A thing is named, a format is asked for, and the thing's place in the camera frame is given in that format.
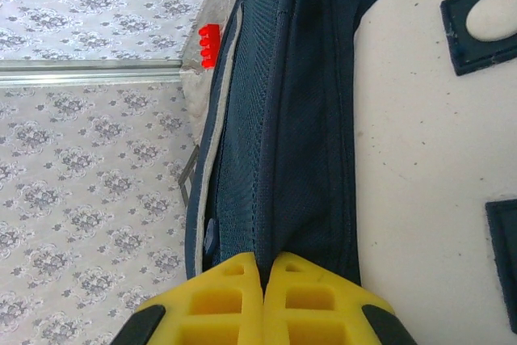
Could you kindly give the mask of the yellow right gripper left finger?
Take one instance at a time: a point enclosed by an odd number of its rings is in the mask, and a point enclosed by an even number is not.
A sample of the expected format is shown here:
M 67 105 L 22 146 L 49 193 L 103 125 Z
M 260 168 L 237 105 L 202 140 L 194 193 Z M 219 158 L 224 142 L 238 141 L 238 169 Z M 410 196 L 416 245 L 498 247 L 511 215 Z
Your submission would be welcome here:
M 261 344 L 263 290 L 252 253 L 241 253 L 142 303 L 121 344 Z

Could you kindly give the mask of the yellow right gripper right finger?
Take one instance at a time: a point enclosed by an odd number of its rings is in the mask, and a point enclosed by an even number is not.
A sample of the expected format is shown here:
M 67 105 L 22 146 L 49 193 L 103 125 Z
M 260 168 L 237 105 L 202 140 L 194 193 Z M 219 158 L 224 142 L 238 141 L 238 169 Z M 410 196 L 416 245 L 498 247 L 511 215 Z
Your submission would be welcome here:
M 265 344 L 415 344 L 392 306 L 292 253 L 271 268 L 263 305 Z

